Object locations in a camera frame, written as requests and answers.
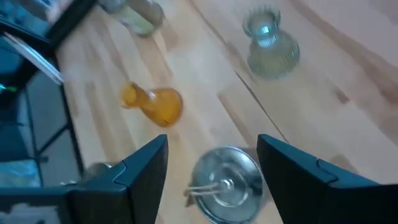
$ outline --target clear glass vase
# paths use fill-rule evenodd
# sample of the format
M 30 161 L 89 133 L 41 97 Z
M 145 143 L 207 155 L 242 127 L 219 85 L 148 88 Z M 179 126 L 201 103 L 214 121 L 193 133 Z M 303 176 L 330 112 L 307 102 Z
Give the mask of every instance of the clear glass vase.
M 243 30 L 252 38 L 248 64 L 253 73 L 265 79 L 279 78 L 291 71 L 300 58 L 296 40 L 279 29 L 280 12 L 269 6 L 252 10 Z

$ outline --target blurry object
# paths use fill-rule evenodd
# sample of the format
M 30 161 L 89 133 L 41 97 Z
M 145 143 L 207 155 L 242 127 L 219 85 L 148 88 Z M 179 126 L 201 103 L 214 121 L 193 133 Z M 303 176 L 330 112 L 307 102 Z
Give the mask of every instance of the blurry object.
M 243 30 L 252 38 L 248 64 L 255 74 L 278 78 L 291 71 L 299 61 L 296 40 L 279 29 L 280 12 L 269 6 L 253 9 L 243 22 Z
M 0 162 L 0 187 L 41 187 L 35 161 Z
M 6 8 L 6 0 L 0 0 L 0 16 L 6 17 L 7 12 L 4 10 Z
M 0 83 L 0 93 L 3 92 L 3 91 L 16 92 L 17 91 L 17 87 L 15 87 L 15 86 L 5 86 L 5 85 Z
M 9 212 L 0 211 L 2 224 L 61 224 L 56 206 L 35 207 L 28 203 L 12 205 Z
M 15 11 L 17 7 L 21 5 L 26 11 L 31 13 L 33 16 L 46 21 L 46 11 L 50 7 L 50 2 L 45 0 L 12 0 L 11 1 L 15 5 Z
M 122 88 L 120 98 L 122 107 L 139 107 L 161 127 L 171 126 L 181 117 L 182 98 L 173 88 L 144 91 L 134 82 L 129 82 Z
M 140 36 L 153 33 L 164 17 L 161 6 L 148 0 L 100 0 L 99 4 L 107 13 Z
M 184 192 L 212 223 L 251 223 L 265 203 L 266 182 L 256 162 L 237 147 L 199 158 Z
M 22 56 L 27 60 L 32 62 L 40 71 L 42 71 L 46 76 L 51 78 L 56 84 L 62 85 L 63 79 L 61 73 L 48 62 L 41 54 L 39 54 L 32 47 L 27 45 L 24 41 L 16 38 L 10 34 L 5 33 L 3 39 L 13 46 Z
M 61 182 L 60 183 L 60 185 L 62 185 L 62 186 L 75 185 L 75 184 L 77 184 L 77 182 L 74 181 L 74 180 L 69 180 L 68 182 Z
M 89 166 L 83 173 L 83 178 L 81 181 L 85 182 L 91 180 L 101 174 L 105 173 L 107 170 L 112 168 L 111 164 L 104 163 L 104 162 L 97 162 Z
M 185 202 L 185 207 L 188 208 L 189 206 L 193 205 L 195 202 L 193 201 L 192 195 L 186 195 L 184 192 L 184 196 L 187 197 L 187 201 Z
M 73 0 L 56 0 L 51 2 L 46 10 L 46 18 L 49 23 L 55 23 Z

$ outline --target glass jar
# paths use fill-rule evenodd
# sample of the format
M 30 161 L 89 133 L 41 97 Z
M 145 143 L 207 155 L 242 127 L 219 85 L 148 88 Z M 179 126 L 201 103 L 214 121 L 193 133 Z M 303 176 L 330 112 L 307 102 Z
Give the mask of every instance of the glass jar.
M 129 30 L 147 36 L 161 25 L 161 6 L 150 0 L 99 0 L 101 7 Z
M 299 45 L 279 29 L 280 12 L 269 6 L 252 10 L 243 30 L 252 38 L 248 64 L 251 71 L 265 79 L 279 78 L 291 71 L 300 58 Z

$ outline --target vase neck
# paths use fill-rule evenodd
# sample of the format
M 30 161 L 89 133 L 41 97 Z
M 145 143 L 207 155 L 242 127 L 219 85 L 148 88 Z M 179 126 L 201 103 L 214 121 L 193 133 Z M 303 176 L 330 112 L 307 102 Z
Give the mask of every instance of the vase neck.
M 146 105 L 150 96 L 134 82 L 127 83 L 121 91 L 121 103 L 125 108 L 141 107 Z
M 253 41 L 260 47 L 271 47 L 277 42 L 278 35 L 279 31 L 269 35 L 258 35 L 253 37 Z

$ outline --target wooden table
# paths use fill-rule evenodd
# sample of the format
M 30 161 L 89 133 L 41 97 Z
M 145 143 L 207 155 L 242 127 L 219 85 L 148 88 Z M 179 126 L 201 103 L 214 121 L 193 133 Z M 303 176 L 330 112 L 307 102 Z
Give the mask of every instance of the wooden table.
M 264 1 L 159 3 L 166 19 L 149 38 L 130 34 L 96 7 L 58 52 L 86 166 L 120 161 L 168 134 L 158 223 L 208 223 L 196 207 L 184 207 L 194 163 L 212 147 L 255 146 L 260 133 L 380 183 L 398 181 L 398 57 L 386 51 L 388 40 L 369 45 L 377 35 L 347 27 L 342 18 L 349 14 L 336 3 L 275 0 L 281 27 L 298 40 L 301 59 L 289 76 L 270 82 L 246 65 L 250 39 L 241 28 L 248 9 Z M 397 31 L 376 22 L 382 24 L 378 31 Z M 118 92 L 128 80 L 177 89 L 185 106 L 181 120 L 162 129 L 140 110 L 122 109 Z M 257 223 L 282 223 L 273 201 Z

